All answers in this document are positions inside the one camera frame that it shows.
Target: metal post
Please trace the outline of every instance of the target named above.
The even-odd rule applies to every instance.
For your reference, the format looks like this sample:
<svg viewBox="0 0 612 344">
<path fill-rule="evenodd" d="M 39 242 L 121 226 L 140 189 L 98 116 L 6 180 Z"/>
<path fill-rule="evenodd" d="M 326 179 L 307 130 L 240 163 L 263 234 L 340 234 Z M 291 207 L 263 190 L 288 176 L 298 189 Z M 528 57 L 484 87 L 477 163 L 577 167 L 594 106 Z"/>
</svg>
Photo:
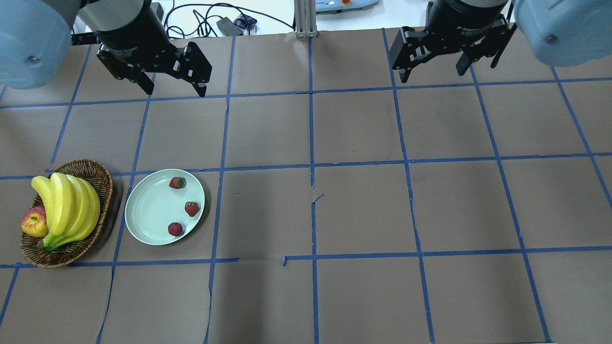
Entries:
<svg viewBox="0 0 612 344">
<path fill-rule="evenodd" d="M 316 37 L 315 0 L 294 0 L 296 37 Z"/>
</svg>

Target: white plate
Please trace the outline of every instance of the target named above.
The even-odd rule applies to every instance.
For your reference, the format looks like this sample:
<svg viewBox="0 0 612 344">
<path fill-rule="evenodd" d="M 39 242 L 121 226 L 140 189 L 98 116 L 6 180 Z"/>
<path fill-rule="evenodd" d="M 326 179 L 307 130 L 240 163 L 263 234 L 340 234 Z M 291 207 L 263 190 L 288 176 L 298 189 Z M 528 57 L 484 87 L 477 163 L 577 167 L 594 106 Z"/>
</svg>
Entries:
<svg viewBox="0 0 612 344">
<path fill-rule="evenodd" d="M 183 177 L 187 185 L 173 189 L 168 184 L 172 177 Z M 167 169 L 148 175 L 127 198 L 125 225 L 132 236 L 149 245 L 165 245 L 185 237 L 198 223 L 204 210 L 204 189 L 191 173 Z M 191 217 L 185 212 L 186 202 L 197 202 L 198 213 Z M 168 233 L 168 225 L 178 222 L 183 226 L 180 236 Z"/>
</svg>

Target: red strawberry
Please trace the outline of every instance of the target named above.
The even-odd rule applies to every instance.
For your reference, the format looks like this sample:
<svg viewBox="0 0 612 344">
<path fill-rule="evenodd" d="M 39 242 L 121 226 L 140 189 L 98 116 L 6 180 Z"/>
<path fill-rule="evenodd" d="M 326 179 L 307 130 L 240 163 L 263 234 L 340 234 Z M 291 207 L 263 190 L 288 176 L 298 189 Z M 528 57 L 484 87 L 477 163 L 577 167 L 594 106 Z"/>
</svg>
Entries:
<svg viewBox="0 0 612 344">
<path fill-rule="evenodd" d="M 172 177 L 169 186 L 173 189 L 182 189 L 187 185 L 187 181 L 183 177 Z"/>
<path fill-rule="evenodd" d="M 200 211 L 200 206 L 196 202 L 187 202 L 185 203 L 185 211 L 189 216 L 194 217 Z"/>
<path fill-rule="evenodd" d="M 183 233 L 183 226 L 178 222 L 170 223 L 168 226 L 168 233 L 173 236 L 179 236 Z"/>
</svg>

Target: brown woven basket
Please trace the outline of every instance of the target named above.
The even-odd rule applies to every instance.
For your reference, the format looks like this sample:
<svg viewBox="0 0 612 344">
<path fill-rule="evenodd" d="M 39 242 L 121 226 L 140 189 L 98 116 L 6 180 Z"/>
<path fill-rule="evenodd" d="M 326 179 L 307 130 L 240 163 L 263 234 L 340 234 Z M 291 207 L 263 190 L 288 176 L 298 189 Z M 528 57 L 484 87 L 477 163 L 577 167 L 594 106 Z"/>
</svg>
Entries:
<svg viewBox="0 0 612 344">
<path fill-rule="evenodd" d="M 21 232 L 21 252 L 32 264 L 38 267 L 61 267 L 81 258 L 95 243 L 102 231 L 104 220 L 113 196 L 113 178 L 108 169 L 100 162 L 89 159 L 78 159 L 65 163 L 53 172 L 71 174 L 83 178 L 94 187 L 100 198 L 100 218 L 94 230 L 85 239 L 60 246 L 53 252 L 39 249 L 36 245 L 41 238 L 32 237 Z M 42 205 L 40 195 L 36 195 L 32 208 Z"/>
</svg>

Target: red apple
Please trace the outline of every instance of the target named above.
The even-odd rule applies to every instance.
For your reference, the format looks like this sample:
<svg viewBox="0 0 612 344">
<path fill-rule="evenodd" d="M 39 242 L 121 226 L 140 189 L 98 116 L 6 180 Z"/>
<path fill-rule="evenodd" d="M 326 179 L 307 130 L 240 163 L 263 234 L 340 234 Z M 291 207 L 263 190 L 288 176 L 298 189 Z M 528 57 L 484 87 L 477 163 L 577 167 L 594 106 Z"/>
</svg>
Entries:
<svg viewBox="0 0 612 344">
<path fill-rule="evenodd" d="M 45 237 L 49 233 L 47 213 L 44 206 L 34 207 L 21 219 L 21 229 L 33 237 Z"/>
</svg>

